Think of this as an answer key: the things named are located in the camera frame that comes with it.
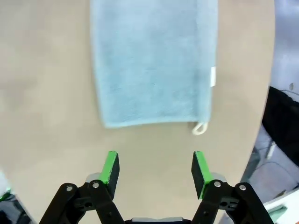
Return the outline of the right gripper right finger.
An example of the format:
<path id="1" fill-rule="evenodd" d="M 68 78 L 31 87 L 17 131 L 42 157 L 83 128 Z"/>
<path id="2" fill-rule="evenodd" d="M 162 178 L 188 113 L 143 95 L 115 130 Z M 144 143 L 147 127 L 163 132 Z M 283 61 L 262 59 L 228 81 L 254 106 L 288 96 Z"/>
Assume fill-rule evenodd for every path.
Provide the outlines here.
<path id="1" fill-rule="evenodd" d="M 224 210 L 235 224 L 272 224 L 273 221 L 261 200 L 247 182 L 230 186 L 215 179 L 204 154 L 195 151 L 191 168 L 199 207 L 192 224 L 212 224 L 218 210 Z"/>

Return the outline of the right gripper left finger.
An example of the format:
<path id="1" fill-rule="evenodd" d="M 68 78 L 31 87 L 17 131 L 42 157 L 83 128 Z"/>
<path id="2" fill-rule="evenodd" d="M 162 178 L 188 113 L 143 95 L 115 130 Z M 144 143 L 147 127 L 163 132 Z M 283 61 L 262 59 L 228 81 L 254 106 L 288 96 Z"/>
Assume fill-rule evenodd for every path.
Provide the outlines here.
<path id="1" fill-rule="evenodd" d="M 113 202 L 120 172 L 116 151 L 108 152 L 102 172 L 77 187 L 62 184 L 45 211 L 41 224 L 78 224 L 87 211 L 95 210 L 102 224 L 124 224 Z"/>

